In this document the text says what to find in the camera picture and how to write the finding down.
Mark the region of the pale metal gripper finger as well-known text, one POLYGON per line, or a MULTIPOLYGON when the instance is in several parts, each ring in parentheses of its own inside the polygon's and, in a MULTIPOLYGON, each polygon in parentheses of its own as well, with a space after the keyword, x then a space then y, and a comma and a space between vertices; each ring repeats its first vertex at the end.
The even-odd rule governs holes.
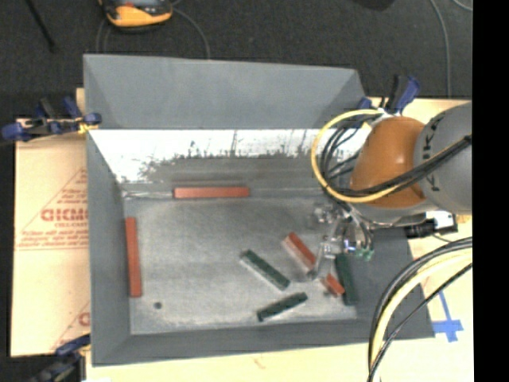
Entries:
POLYGON ((334 254, 326 254, 321 260, 320 281, 323 285, 329 285, 337 280, 335 259, 334 254))
POLYGON ((331 247, 328 244, 321 244, 315 259, 315 263, 307 273, 308 280, 324 278, 330 270, 331 247))

